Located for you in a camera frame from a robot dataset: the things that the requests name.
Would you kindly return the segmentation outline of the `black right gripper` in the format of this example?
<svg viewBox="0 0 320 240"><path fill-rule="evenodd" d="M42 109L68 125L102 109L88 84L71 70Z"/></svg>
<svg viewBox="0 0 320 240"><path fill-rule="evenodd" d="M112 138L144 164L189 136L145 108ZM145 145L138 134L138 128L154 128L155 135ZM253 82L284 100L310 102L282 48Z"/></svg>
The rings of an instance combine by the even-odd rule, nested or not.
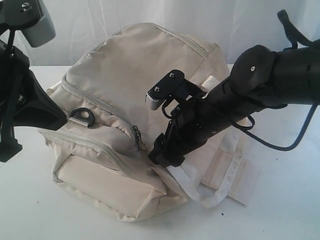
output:
<svg viewBox="0 0 320 240"><path fill-rule="evenodd" d="M178 167L185 155L224 129L223 115L205 99L194 98L170 121L166 132L157 137L148 157L156 165Z"/></svg>

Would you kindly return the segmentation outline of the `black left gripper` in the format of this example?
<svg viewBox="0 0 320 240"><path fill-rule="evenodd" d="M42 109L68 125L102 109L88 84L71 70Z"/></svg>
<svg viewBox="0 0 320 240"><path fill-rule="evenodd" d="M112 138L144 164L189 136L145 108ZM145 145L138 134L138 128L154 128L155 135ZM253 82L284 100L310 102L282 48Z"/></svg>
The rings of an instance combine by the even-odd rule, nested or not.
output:
<svg viewBox="0 0 320 240"><path fill-rule="evenodd" d="M52 131L67 123L64 111L47 95L31 70L12 75L12 86L0 107L0 161L8 162L22 151L14 127Z"/></svg>

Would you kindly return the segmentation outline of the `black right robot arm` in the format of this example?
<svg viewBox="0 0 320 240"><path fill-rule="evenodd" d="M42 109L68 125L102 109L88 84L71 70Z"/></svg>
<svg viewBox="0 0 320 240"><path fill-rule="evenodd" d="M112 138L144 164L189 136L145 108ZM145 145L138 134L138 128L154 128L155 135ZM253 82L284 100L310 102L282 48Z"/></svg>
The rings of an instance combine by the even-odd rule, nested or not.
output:
<svg viewBox="0 0 320 240"><path fill-rule="evenodd" d="M186 154L231 126L250 135L251 128L239 121L253 113L289 104L310 105L298 137L282 148L290 151L300 143L320 103L320 51L309 46L274 52L256 45L241 54L230 75L210 91L201 90L174 69L147 96L161 109L172 101L178 103L166 114L167 129L155 139L148 155L156 165L180 166Z"/></svg>

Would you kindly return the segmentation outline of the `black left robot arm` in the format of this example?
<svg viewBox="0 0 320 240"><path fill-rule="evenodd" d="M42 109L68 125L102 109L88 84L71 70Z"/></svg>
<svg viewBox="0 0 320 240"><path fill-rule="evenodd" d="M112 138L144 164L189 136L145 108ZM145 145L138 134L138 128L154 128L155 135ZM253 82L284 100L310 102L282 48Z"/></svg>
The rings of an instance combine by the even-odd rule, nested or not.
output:
<svg viewBox="0 0 320 240"><path fill-rule="evenodd" d="M47 95L30 70L29 59L17 47L0 43L0 161L6 163L23 146L15 127L57 131L67 116Z"/></svg>

